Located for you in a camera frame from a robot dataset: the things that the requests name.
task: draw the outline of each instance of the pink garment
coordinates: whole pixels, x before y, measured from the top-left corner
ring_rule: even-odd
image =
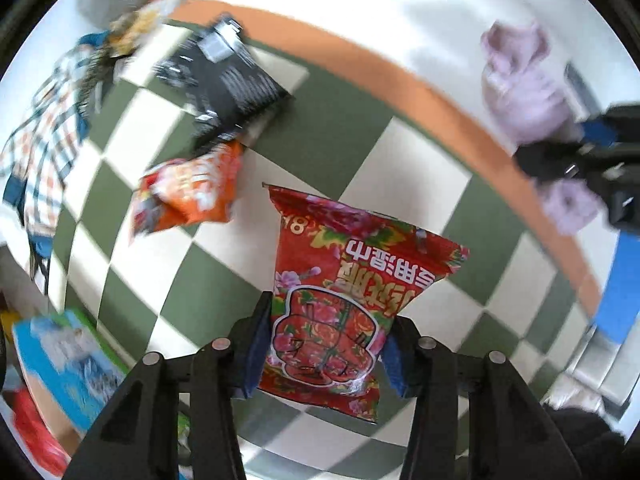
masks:
[[[540,68],[549,44],[539,25],[520,29],[496,22],[481,43],[488,60],[484,101],[513,142],[546,139],[573,118],[561,87]]]
[[[487,56],[484,101],[517,146],[550,137],[559,142],[581,138],[571,127],[574,117],[562,88],[540,68],[550,47],[539,25],[520,29],[496,22],[482,35],[481,44]],[[536,190],[543,211],[563,235],[585,227],[602,203],[583,180],[536,184]]]

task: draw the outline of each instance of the red snack bag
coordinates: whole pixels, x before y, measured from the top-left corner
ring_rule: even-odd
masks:
[[[241,155],[242,146],[232,140],[197,158],[174,158],[149,170],[133,196],[133,234],[229,222]]]
[[[375,422],[371,371],[396,315],[468,250],[339,202],[266,186],[282,215],[260,389]]]

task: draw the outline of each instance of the plaid shirt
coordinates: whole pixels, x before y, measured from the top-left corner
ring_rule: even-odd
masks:
[[[58,60],[0,154],[0,177],[8,175],[2,198],[18,210],[43,258],[50,257],[64,182],[88,130],[78,113],[78,88],[93,52],[81,43]]]

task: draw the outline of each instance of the red wet wipes package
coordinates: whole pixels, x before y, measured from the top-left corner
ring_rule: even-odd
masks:
[[[424,229],[266,186],[282,215],[260,389],[375,422],[372,374],[396,315],[468,250]]]

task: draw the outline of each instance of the black snack bag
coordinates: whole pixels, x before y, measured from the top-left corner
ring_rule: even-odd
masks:
[[[290,97],[255,62],[241,31],[231,15],[222,14],[156,66],[156,77],[184,88],[196,110],[194,153],[235,138],[250,120]]]

